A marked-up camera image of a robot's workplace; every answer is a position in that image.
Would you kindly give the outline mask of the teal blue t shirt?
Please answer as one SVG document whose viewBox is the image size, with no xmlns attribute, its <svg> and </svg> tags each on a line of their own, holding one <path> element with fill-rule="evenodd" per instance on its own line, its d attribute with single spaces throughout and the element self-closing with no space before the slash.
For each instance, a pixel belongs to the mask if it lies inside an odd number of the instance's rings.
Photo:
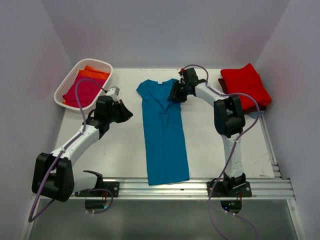
<svg viewBox="0 0 320 240">
<path fill-rule="evenodd" d="M 181 105 L 169 101 L 175 79 L 147 79 L 136 91 L 142 102 L 142 121 L 148 184 L 173 184 L 190 179 Z"/>
</svg>

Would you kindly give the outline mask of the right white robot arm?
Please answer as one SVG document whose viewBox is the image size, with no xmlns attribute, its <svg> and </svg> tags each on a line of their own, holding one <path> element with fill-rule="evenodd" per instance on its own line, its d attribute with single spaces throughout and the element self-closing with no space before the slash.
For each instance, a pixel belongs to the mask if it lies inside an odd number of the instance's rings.
<svg viewBox="0 0 320 240">
<path fill-rule="evenodd" d="M 204 100 L 213 107 L 214 127 L 223 141 L 225 165 L 223 184 L 235 189 L 246 183 L 242 166 L 241 133 L 246 124 L 241 100 L 210 87 L 207 79 L 200 79 L 193 67 L 178 72 L 180 80 L 173 83 L 168 101 L 184 103 L 189 95 Z"/>
</svg>

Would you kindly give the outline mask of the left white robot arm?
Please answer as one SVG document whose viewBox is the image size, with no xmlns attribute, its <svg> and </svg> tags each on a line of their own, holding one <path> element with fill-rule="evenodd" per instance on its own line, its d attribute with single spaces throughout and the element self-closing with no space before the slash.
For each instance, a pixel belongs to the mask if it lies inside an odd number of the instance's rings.
<svg viewBox="0 0 320 240">
<path fill-rule="evenodd" d="M 50 153 L 40 153 L 35 161 L 31 190 L 59 202 L 67 201 L 73 193 L 97 192 L 104 188 L 102 174 L 84 170 L 75 175 L 77 160 L 99 141 L 112 123 L 124 123 L 133 116 L 121 99 L 100 96 L 76 134 L 67 143 Z"/>
</svg>

